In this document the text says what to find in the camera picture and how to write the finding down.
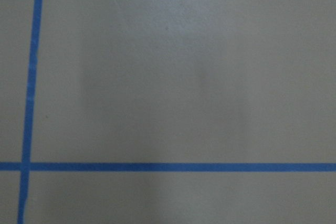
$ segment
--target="floor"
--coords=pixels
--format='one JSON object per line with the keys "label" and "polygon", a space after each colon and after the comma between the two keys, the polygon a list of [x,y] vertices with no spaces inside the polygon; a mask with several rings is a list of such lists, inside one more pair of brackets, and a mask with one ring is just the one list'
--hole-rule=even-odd
{"label": "floor", "polygon": [[334,223],[335,0],[38,2],[0,0],[0,223]]}

